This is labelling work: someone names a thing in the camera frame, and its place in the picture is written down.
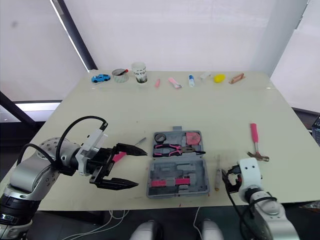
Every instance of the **pink eraser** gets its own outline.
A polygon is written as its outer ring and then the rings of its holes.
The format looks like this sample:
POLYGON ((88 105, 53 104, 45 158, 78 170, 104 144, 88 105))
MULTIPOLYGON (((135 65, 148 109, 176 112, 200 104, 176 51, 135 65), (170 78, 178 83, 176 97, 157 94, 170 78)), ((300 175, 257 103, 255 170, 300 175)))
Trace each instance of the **pink eraser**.
POLYGON ((158 88, 159 87, 159 85, 160 85, 160 78, 158 78, 157 80, 156 80, 156 82, 155 82, 155 87, 156 88, 158 88))

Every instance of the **white cup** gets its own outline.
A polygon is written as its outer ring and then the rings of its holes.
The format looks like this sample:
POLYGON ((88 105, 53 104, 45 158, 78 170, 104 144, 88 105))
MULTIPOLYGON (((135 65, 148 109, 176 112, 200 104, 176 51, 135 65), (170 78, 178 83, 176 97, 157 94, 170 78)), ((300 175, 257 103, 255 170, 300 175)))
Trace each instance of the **white cup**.
POLYGON ((148 81, 146 65, 143 62, 132 63, 131 69, 138 83, 144 84, 148 81))

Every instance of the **gray tool case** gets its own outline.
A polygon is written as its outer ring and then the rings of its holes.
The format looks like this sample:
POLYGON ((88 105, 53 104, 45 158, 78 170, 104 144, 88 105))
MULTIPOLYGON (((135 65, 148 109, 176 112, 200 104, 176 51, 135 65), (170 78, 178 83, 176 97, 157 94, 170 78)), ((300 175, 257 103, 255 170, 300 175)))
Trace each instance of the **gray tool case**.
POLYGON ((210 192, 206 161, 203 154, 186 152, 179 156, 154 157, 154 154, 167 154, 174 151, 170 148, 155 149, 155 136, 164 134, 163 144, 187 146, 186 133, 198 133, 200 142, 188 145, 196 151, 203 151, 203 140, 200 131, 182 131, 181 126, 174 126, 173 131, 155 132, 153 136, 152 161, 149 166, 146 195, 150 199, 172 198, 180 196, 206 195, 210 192))

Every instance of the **screwdriver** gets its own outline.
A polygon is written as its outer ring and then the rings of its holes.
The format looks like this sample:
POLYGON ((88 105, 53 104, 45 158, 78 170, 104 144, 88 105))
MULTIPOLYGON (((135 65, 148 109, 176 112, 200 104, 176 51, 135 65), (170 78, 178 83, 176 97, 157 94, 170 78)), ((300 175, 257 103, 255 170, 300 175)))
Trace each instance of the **screwdriver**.
MULTIPOLYGON (((142 144, 146 139, 147 139, 146 137, 142 138, 140 141, 138 141, 138 142, 135 144, 135 146, 138 146, 138 145, 142 144)), ((121 152, 119 152, 119 154, 114 155, 112 160, 116 163, 116 162, 118 162, 120 159, 122 159, 125 155, 127 155, 127 153, 124 152, 124 151, 121 151, 121 152)))
POLYGON ((215 175, 215 183, 214 189, 218 192, 220 190, 220 183, 222 180, 222 171, 220 167, 220 155, 217 157, 217 168, 216 168, 216 175, 215 175))

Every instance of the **white table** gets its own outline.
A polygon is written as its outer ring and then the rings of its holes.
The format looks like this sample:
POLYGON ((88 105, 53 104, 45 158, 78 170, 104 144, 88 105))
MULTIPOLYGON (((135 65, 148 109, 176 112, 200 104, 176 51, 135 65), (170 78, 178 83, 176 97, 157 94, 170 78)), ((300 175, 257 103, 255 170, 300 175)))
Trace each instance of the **white table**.
MULTIPOLYGON (((225 72, 223 83, 196 79, 194 88, 188 86, 188 75, 201 72, 149 71, 148 83, 139 85, 133 76, 126 83, 113 80, 94 85, 90 82, 92 71, 63 100, 60 106, 33 138, 32 143, 59 137, 77 118, 95 115, 109 123, 108 138, 103 147, 116 143, 140 145, 148 156, 126 156, 117 162, 110 178, 118 177, 139 183, 139 186, 112 191, 89 184, 89 177, 60 175, 51 191, 41 202, 39 210, 94 211, 124 209, 157 209, 195 206, 231 205, 224 186, 216 192, 214 179, 216 157, 221 156, 224 169, 247 158, 254 151, 249 123, 257 123, 260 152, 270 157, 270 162, 259 162, 262 184, 266 191, 282 203, 320 199, 319 169, 320 148, 289 107, 270 79, 260 72, 246 72, 246 78, 233 85, 228 80, 238 72, 225 72), (183 85, 174 89, 168 82, 173 77, 183 85), (160 78, 160 87, 154 87, 160 78), (171 131, 173 126, 202 133, 204 156, 207 164, 210 195, 148 199, 146 185, 148 167, 152 160, 153 133, 171 131)), ((70 141, 81 144, 86 136, 100 126, 97 120, 85 120, 67 135, 70 141)), ((34 152, 29 149, 24 158, 34 152)), ((1 182, 3 191, 13 168, 1 182)), ((232 195, 237 204, 244 204, 238 194, 232 195)))

